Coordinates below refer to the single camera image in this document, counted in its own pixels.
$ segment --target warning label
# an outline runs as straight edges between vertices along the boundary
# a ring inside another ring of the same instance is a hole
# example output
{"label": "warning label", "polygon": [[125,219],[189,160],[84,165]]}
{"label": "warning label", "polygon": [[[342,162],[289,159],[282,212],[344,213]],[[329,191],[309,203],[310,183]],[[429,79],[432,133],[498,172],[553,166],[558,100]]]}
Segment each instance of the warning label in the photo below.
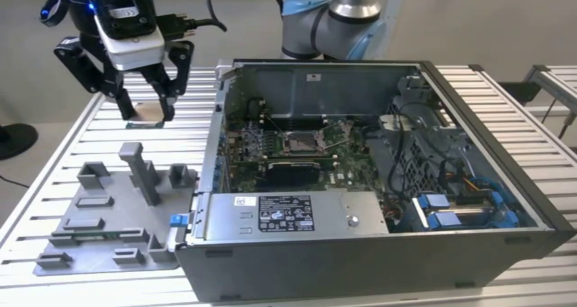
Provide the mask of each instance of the warning label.
{"label": "warning label", "polygon": [[258,197],[258,229],[313,231],[313,206],[309,195]]}

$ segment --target gray block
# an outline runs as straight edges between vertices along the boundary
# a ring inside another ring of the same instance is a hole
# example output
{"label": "gray block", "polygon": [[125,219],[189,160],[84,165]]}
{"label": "gray block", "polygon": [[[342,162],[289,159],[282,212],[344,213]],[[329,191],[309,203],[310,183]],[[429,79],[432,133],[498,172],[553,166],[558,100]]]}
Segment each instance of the gray block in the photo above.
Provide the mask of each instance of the gray block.
{"label": "gray block", "polygon": [[150,170],[144,163],[142,150],[141,143],[124,143],[120,148],[118,157],[128,163],[132,172],[132,184],[138,186],[146,204],[156,206],[160,203],[160,196],[154,188],[157,175],[156,170]]}
{"label": "gray block", "polygon": [[114,260],[117,265],[144,263],[144,255],[138,248],[116,249],[112,259]]}
{"label": "gray block", "polygon": [[104,227],[104,220],[101,218],[94,219],[68,219],[62,226],[66,231],[89,231],[101,229]]}
{"label": "gray block", "polygon": [[74,205],[78,208],[104,208],[114,204],[114,199],[106,195],[104,197],[78,197]]}
{"label": "gray block", "polygon": [[70,266],[68,262],[70,261],[70,256],[65,252],[61,252],[58,254],[40,254],[36,264],[44,269],[68,268]]}
{"label": "gray block", "polygon": [[70,235],[58,236],[52,233],[52,236],[48,237],[48,242],[54,247],[64,247],[64,246],[77,246],[78,242]]}
{"label": "gray block", "polygon": [[125,228],[122,231],[137,231],[137,233],[120,235],[124,243],[148,243],[149,235],[144,228]]}
{"label": "gray block", "polygon": [[181,189],[190,186],[193,179],[188,173],[185,164],[172,164],[169,169],[169,180],[173,189]]}
{"label": "gray block", "polygon": [[80,168],[77,179],[82,187],[89,189],[102,189],[98,177],[109,176],[106,167],[101,162],[85,162]]}
{"label": "gray block", "polygon": [[[148,173],[152,177],[152,181],[154,182],[154,185],[158,184],[160,177],[158,177],[158,173],[156,172],[156,168],[154,168],[154,164],[152,163],[152,160],[145,160],[144,165],[146,166],[146,170],[148,170]],[[134,177],[134,175],[130,175],[129,179],[130,179],[134,187],[141,187],[141,185],[138,183],[138,179]]]}
{"label": "gray block", "polygon": [[174,253],[169,251],[169,248],[160,244],[156,236],[150,236],[148,242],[148,254],[156,263],[172,262],[176,258]]}

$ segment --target white sticker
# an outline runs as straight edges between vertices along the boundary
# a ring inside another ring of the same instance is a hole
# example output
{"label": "white sticker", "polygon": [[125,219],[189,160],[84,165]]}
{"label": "white sticker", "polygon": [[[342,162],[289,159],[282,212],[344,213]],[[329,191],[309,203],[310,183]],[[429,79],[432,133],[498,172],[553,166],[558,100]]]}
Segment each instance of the white sticker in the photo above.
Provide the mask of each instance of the white sticker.
{"label": "white sticker", "polygon": [[256,197],[234,197],[234,206],[256,206]]}
{"label": "white sticker", "polygon": [[113,18],[133,18],[140,14],[138,8],[136,6],[113,8],[108,10]]}

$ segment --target aluminum extrusion table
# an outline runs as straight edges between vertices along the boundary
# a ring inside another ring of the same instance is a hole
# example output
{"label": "aluminum extrusion table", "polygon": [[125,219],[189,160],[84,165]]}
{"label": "aluminum extrusion table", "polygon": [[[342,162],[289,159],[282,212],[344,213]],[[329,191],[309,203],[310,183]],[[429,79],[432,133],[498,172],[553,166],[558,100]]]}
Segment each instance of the aluminum extrusion table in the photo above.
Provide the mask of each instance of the aluminum extrusion table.
{"label": "aluminum extrusion table", "polygon": [[[565,218],[577,227],[577,156],[524,110],[482,71],[440,66],[445,78],[504,144]],[[46,246],[78,183],[85,161],[128,170],[118,159],[125,141],[144,144],[144,159],[157,169],[173,162],[201,170],[213,111],[212,68],[190,71],[188,92],[176,104],[174,121],[162,129],[125,129],[116,104],[97,95],[72,126],[14,212],[0,229],[0,303],[18,306],[94,304],[100,306],[194,305],[182,270],[36,277],[33,259]],[[132,100],[156,101],[144,79],[128,76]],[[384,296],[266,302],[250,306],[577,306],[577,237],[546,258],[516,265],[481,289]]]}

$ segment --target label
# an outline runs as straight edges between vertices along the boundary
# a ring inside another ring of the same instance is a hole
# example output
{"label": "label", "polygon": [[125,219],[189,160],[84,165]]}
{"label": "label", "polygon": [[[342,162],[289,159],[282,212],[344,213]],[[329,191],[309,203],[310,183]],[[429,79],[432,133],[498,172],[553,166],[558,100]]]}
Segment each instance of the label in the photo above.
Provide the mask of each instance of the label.
{"label": "label", "polygon": [[309,195],[258,197],[258,229],[269,231],[313,231],[313,206]]}
{"label": "label", "polygon": [[113,8],[108,10],[113,18],[132,18],[138,15],[138,8],[136,6]]}
{"label": "label", "polygon": [[234,197],[234,206],[256,206],[256,197]]}

